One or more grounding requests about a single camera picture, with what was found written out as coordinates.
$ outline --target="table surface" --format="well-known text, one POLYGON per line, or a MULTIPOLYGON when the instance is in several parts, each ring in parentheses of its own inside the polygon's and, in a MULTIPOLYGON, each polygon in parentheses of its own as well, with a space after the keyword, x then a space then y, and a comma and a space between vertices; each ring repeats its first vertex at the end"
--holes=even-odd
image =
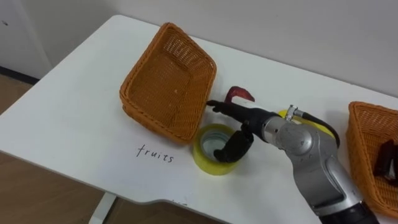
MULTIPOLYGON (((230 223, 319 223, 283 151, 256 139, 232 173, 215 177, 195 165, 190 146, 152 134, 124 113, 119 87, 158 28, 112 17, 0 116, 2 152, 136 203, 165 200, 230 223), (150 152, 138 155, 142 147, 150 152)), ((347 169, 348 103, 398 109, 397 98, 193 39, 218 67, 210 98, 223 100, 238 85, 269 111, 297 105, 339 132, 347 169)), ((208 123, 237 125, 206 109, 208 123)))

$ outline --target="wall baseboard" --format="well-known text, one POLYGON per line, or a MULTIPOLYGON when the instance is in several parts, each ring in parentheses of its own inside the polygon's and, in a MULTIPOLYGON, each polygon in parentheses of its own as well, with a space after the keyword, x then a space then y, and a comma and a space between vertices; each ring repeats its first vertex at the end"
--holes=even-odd
POLYGON ((38 78, 30 77, 2 66, 0 66, 0 74, 31 85, 35 85, 39 81, 38 78))

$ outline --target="wooden floor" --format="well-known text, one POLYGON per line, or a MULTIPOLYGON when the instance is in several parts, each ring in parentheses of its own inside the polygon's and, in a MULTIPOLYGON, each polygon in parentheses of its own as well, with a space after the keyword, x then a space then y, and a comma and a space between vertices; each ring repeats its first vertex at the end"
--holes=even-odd
MULTIPOLYGON (((31 86, 0 75, 0 114, 31 86)), ((0 153, 0 223, 88 223, 103 193, 0 153)), ((106 224, 217 224, 168 203, 114 204, 106 224)))

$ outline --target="basket rim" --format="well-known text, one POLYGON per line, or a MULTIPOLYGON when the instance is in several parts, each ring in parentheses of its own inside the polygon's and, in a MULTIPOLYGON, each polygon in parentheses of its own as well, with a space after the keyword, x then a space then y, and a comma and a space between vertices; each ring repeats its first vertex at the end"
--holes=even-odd
MULTIPOLYGON (((390 109, 390 108, 386 108, 384 106, 380 106, 380 105, 374 105, 374 104, 370 104, 370 103, 365 103, 365 102, 360 102, 360 101, 354 101, 351 102, 348 106, 349 108, 349 112, 350 112, 350 116, 354 119, 354 123, 355 123, 355 127, 351 128, 352 131, 355 132, 355 135, 359 136, 360 139, 360 147, 361 148, 366 148, 366 143, 364 140, 364 136, 363 136, 363 132, 362 132, 362 127, 360 125, 358 125, 360 123, 358 117, 357 117, 357 111, 358 111, 358 107, 364 107, 364 108, 372 108, 372 109, 377 109, 377 110, 383 110, 385 112, 388 113, 392 113, 395 115, 398 115, 398 111, 390 109)), ((358 150, 356 151, 357 153, 360 153, 366 160, 366 163, 369 164, 370 163, 370 158, 369 158, 369 153, 366 150, 358 150)), ((365 172, 365 179, 367 182, 369 182, 371 185, 376 185, 376 178, 373 177, 373 170, 372 167, 370 166, 366 166, 365 164, 363 164, 361 166, 361 173, 365 172)), ((380 194, 380 190, 376 187, 366 187, 366 190, 369 193, 369 196, 372 198, 372 202, 373 204, 376 204, 379 209, 384 208, 384 209, 388 209, 390 211, 385 211, 385 210, 381 210, 380 212, 387 212, 387 213, 394 213, 391 214, 395 217, 398 217, 398 208, 392 207, 390 205, 388 205, 385 200, 383 199, 383 197, 380 194)))
POLYGON ((144 116, 145 118, 149 119, 151 122, 153 122, 155 125, 157 125, 159 128, 162 128, 163 130, 167 131, 169 134, 175 136, 176 138, 179 138, 181 140, 184 141, 190 141, 195 137, 195 134, 197 132, 197 129, 200 125, 201 122, 201 118, 203 116, 203 113, 201 113, 200 117, 198 118, 197 123, 195 124, 195 129, 193 129, 188 135, 182 136, 179 133, 176 133, 174 131, 172 131, 171 129, 169 129, 168 127, 164 126, 160 121, 156 120, 155 118, 153 118, 151 115, 145 113, 144 110, 142 110, 138 105, 135 104, 135 102, 131 101, 128 97, 128 92, 131 88, 131 83, 132 81, 136 78, 136 76, 134 74, 139 73, 143 66, 148 62, 149 56, 151 55, 151 53, 153 52, 153 50, 155 49, 156 46, 158 46, 160 44, 160 41, 164 34, 166 33, 167 30, 169 29, 175 29, 178 33, 182 34, 182 37, 184 39, 186 39, 188 41, 189 44, 193 45, 194 48, 196 48, 197 50, 199 50, 202 54, 203 57, 209 61, 209 63, 212 65, 212 69, 211 69, 211 79, 208 82, 208 86, 206 88, 206 98, 208 98, 210 91, 211 91, 211 86, 213 85, 213 81, 215 79, 215 75, 217 72, 217 66, 215 61, 195 42, 193 41, 188 34, 184 33, 184 31, 179 28, 178 26, 176 26, 175 24, 171 23, 171 22, 166 22, 165 24, 163 24, 160 29, 158 30, 158 32, 156 33, 156 35, 153 37, 152 41, 150 42, 150 44, 148 45, 148 47, 145 49, 144 53, 141 55, 141 57, 138 59, 138 61, 136 62, 135 66, 133 66, 132 70, 129 72, 129 74, 127 75, 126 79, 123 81, 123 84, 120 88, 119 91, 119 95, 120 95, 120 99, 122 101, 122 103, 124 105, 128 105, 130 106, 130 110, 138 112, 140 115, 144 116))

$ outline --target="orange wicker basket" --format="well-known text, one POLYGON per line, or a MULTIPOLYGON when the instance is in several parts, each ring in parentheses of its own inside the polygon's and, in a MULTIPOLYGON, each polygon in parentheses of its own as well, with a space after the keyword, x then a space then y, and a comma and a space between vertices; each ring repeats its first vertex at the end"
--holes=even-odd
POLYGON ((346 133, 351 175, 374 212, 398 218, 398 188, 373 176, 380 145, 398 142, 398 111, 369 103, 349 104, 346 133))
POLYGON ((216 75, 216 64, 187 34, 164 24, 120 89, 123 110, 177 143, 192 142, 216 75))

